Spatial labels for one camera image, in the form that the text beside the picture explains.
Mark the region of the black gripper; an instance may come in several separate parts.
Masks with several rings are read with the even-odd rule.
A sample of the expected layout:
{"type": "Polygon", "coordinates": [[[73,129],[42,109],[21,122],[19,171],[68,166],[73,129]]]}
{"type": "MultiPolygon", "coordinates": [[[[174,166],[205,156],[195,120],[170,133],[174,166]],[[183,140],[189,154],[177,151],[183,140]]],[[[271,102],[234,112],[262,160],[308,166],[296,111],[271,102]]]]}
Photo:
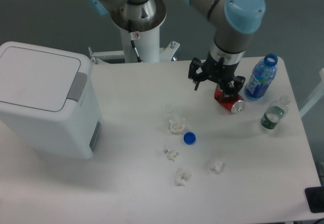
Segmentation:
{"type": "Polygon", "coordinates": [[[226,64],[224,56],[215,60],[209,54],[205,62],[194,57],[189,65],[188,78],[195,83],[195,91],[198,90],[200,82],[206,80],[220,85],[222,90],[220,100],[228,102],[238,95],[246,80],[243,76],[234,75],[238,64],[239,62],[231,65],[226,64]]]}

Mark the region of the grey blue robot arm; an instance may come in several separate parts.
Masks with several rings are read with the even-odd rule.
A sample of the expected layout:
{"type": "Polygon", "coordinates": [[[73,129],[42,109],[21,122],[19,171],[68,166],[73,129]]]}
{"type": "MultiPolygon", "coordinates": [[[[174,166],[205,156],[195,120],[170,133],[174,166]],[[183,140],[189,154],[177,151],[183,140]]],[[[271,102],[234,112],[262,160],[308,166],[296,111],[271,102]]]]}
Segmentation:
{"type": "MultiPolygon", "coordinates": [[[[87,0],[101,15],[109,14],[124,38],[125,61],[160,61],[159,40],[144,35],[159,29],[166,18],[163,0],[87,0]]],[[[185,0],[216,29],[205,61],[193,58],[188,77],[196,85],[209,80],[236,99],[245,79],[234,74],[266,10],[264,0],[185,0]]]]}

